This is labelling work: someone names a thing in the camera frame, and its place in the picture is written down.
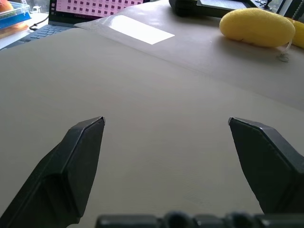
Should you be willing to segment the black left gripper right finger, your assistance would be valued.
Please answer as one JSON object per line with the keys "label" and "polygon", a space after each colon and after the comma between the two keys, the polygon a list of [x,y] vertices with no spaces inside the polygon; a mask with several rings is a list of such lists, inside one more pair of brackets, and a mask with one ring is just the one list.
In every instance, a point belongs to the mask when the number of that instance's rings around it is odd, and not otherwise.
{"label": "black left gripper right finger", "polygon": [[303,213],[304,157],[273,127],[228,121],[243,174],[264,213]]}

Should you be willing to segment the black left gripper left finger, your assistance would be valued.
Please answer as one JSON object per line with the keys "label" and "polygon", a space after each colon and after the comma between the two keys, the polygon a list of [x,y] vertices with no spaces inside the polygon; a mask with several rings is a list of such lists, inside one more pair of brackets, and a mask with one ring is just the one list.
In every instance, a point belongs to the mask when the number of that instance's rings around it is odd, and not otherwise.
{"label": "black left gripper left finger", "polygon": [[67,228],[83,217],[94,183],[103,117],[77,123],[34,168],[0,218],[2,228]]}

